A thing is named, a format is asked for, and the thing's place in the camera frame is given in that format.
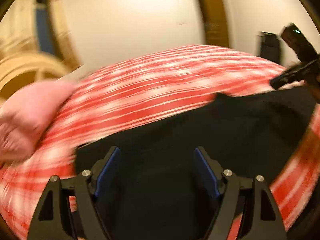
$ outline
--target pillow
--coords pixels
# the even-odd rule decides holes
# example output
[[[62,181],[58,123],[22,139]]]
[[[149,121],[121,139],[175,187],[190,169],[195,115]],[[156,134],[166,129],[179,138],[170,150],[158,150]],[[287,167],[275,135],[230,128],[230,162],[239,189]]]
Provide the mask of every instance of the pillow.
[[[36,144],[76,86],[56,80],[35,82],[15,92],[0,107],[0,160],[33,154]]]

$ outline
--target wooden chair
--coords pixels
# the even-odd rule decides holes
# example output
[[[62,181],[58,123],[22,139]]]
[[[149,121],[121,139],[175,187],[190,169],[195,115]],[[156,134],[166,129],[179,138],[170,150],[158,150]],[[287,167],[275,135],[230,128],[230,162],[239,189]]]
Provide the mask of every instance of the wooden chair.
[[[46,78],[60,78],[70,70],[57,58],[39,52],[18,52],[0,61],[0,97],[8,99],[20,88]]]

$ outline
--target bed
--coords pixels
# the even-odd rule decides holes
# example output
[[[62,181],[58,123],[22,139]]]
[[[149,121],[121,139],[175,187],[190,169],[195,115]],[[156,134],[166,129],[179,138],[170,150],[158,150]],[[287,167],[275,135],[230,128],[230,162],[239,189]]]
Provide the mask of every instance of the bed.
[[[0,169],[1,216],[17,238],[26,239],[49,177],[75,175],[77,146],[201,107],[217,92],[244,96],[271,91],[269,80],[283,69],[259,57],[209,45],[180,47],[101,68],[79,83],[32,157]],[[295,154],[271,185],[287,230],[319,177],[319,114],[317,106]],[[71,207],[76,209],[74,200]],[[230,240],[235,239],[239,222],[234,221]]]

